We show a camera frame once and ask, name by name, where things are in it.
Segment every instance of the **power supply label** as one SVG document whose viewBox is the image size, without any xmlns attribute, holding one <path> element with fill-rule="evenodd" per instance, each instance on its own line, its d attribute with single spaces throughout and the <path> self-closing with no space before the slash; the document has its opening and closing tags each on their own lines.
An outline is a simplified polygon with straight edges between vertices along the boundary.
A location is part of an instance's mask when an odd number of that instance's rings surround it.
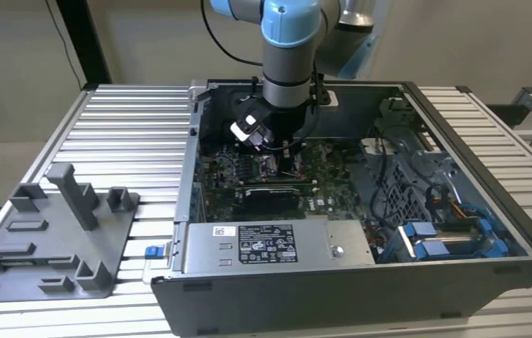
<svg viewBox="0 0 532 338">
<path fill-rule="evenodd" d="M 243 225 L 238 231 L 243 264 L 297 262 L 292 225 Z"/>
</svg>

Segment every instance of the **aluminum extrusion table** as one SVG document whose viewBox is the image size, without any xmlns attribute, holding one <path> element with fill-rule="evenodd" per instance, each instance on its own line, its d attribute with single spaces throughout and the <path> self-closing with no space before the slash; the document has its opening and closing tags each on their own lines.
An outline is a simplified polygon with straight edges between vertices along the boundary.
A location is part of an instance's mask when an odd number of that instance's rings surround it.
<svg viewBox="0 0 532 338">
<path fill-rule="evenodd" d="M 473 94 L 453 87 L 421 90 L 532 217 L 531 147 Z M 91 182 L 99 192 L 111 186 L 127 186 L 142 195 L 118 284 L 106 299 L 0 303 L 0 338 L 174 337 L 150 286 L 143 284 L 142 272 L 146 247 L 168 242 L 174 231 L 192 92 L 188 87 L 102 85 L 78 97 L 22 182 L 39 182 L 43 188 L 55 189 L 43 174 L 51 163 L 71 162 L 76 180 Z M 0 219 L 8 207 L 6 204 L 0 210 Z M 341 334 L 532 337 L 532 288 L 507 292 L 471 318 L 251 336 Z"/>
</svg>

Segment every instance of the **robotic arm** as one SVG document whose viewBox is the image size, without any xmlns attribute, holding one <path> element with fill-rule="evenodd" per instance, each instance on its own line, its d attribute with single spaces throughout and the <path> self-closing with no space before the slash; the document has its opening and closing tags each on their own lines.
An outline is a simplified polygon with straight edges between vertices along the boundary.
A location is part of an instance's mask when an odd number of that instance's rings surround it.
<svg viewBox="0 0 532 338">
<path fill-rule="evenodd" d="M 376 36 L 364 0 L 211 0 L 215 11 L 256 23 L 263 34 L 263 96 L 239 102 L 231 125 L 257 150 L 288 149 L 304 125 L 311 79 L 355 78 Z"/>
</svg>

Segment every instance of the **barcode sticker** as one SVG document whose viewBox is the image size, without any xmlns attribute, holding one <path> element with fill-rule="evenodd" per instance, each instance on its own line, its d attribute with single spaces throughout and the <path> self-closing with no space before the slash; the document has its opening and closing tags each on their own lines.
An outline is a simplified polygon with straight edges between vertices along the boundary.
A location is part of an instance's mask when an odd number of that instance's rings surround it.
<svg viewBox="0 0 532 338">
<path fill-rule="evenodd" d="M 238 227 L 214 227 L 212 236 L 236 236 Z"/>
</svg>

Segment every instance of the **black pole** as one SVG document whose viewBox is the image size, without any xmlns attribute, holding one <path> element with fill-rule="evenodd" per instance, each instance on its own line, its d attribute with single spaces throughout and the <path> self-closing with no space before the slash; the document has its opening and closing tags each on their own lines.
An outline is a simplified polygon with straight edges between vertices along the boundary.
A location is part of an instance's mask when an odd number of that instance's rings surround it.
<svg viewBox="0 0 532 338">
<path fill-rule="evenodd" d="M 56 0 L 87 83 L 112 83 L 87 0 Z"/>
</svg>

